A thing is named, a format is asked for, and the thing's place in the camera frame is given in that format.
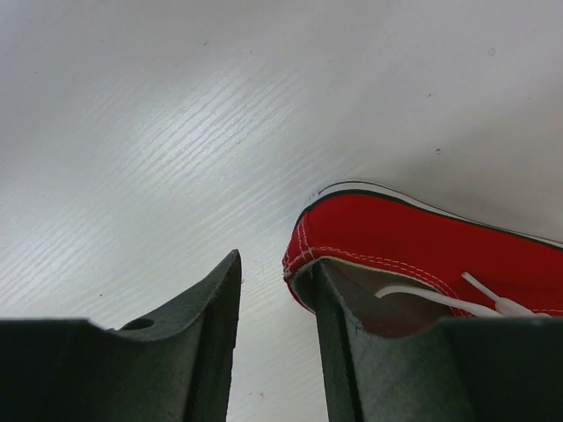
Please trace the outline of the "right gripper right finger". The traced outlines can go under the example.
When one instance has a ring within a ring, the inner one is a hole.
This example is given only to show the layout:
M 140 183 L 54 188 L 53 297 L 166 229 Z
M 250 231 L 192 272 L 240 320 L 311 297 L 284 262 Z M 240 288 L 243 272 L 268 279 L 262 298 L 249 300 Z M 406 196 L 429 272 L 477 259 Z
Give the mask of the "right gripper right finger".
M 312 283 L 330 420 L 561 420 L 560 319 L 424 324 L 328 262 Z

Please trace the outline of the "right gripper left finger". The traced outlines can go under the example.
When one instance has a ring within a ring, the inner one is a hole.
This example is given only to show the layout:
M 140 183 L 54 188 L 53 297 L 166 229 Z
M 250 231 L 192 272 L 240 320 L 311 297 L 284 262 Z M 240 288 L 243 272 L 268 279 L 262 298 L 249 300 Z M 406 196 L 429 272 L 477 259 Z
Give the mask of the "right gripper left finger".
M 4 421 L 223 421 L 242 284 L 238 251 L 118 330 L 1 322 Z

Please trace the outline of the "red canvas sneaker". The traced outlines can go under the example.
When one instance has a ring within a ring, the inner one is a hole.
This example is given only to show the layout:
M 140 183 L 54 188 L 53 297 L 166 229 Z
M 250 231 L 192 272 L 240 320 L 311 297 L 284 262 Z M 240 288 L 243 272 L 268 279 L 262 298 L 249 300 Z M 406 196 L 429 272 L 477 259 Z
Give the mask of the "red canvas sneaker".
M 320 188 L 299 215 L 283 279 L 307 310 L 322 261 L 424 325 L 562 315 L 560 242 L 475 222 L 373 182 Z

